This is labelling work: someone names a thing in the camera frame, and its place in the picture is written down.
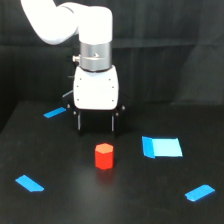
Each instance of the blue paper square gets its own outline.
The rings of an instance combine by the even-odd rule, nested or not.
[[[147,137],[142,137],[143,144],[143,154],[144,156],[155,158],[152,139]]]
[[[22,185],[24,188],[26,188],[28,191],[33,192],[33,191],[43,191],[44,188],[41,187],[39,184],[31,180],[29,177],[26,175],[23,175],[19,177],[18,179],[15,180],[17,183]]]
[[[215,190],[211,188],[209,185],[202,185],[201,187],[198,187],[193,191],[188,192],[187,194],[185,194],[185,196],[189,201],[197,201],[198,199],[203,198],[204,196],[214,191]]]
[[[179,140],[176,139],[153,139],[155,156],[182,157]]]
[[[63,107],[60,107],[60,108],[58,108],[58,109],[56,109],[56,110],[53,110],[53,111],[51,111],[51,112],[49,112],[49,113],[44,114],[44,116],[45,116],[46,118],[51,118],[51,117],[56,116],[56,115],[58,115],[58,114],[60,114],[60,113],[63,113],[64,111],[66,111],[66,109],[63,108]]]

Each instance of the red block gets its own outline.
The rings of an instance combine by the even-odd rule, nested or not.
[[[97,145],[95,149],[95,166],[102,170],[114,166],[114,147],[109,144]]]

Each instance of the blue tape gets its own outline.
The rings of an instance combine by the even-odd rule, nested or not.
[[[153,139],[153,150],[155,156],[182,157],[179,140],[175,139]]]
[[[198,199],[203,198],[204,196],[214,191],[215,190],[211,188],[209,185],[202,185],[201,187],[198,187],[193,191],[188,192],[187,194],[185,194],[185,196],[189,201],[197,201]]]
[[[143,153],[144,156],[155,158],[152,139],[147,137],[142,137]]]
[[[15,180],[17,183],[22,185],[24,188],[26,188],[28,191],[33,192],[33,191],[43,191],[44,188],[41,187],[39,184],[31,180],[29,177],[26,175],[23,175],[19,177],[18,179]]]
[[[58,114],[60,114],[60,113],[63,113],[64,111],[66,111],[66,109],[63,108],[63,107],[60,107],[60,108],[58,108],[58,109],[56,109],[56,110],[53,110],[53,111],[51,111],[51,112],[49,112],[49,113],[44,114],[44,116],[45,116],[46,118],[50,118],[50,117],[56,116],[56,115],[58,115]]]

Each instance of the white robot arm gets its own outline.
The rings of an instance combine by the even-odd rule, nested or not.
[[[56,45],[79,34],[80,55],[73,86],[78,109],[114,110],[118,102],[118,78],[112,65],[112,13],[105,7],[88,7],[53,0],[21,0],[24,12],[46,43]]]

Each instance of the black background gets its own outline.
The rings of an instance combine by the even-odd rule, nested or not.
[[[113,64],[132,104],[223,104],[222,0],[76,2],[112,10]],[[77,36],[47,45],[34,33],[19,0],[1,0],[0,124],[18,101],[60,101],[72,89],[67,77],[74,67],[66,56],[73,54],[79,54]]]

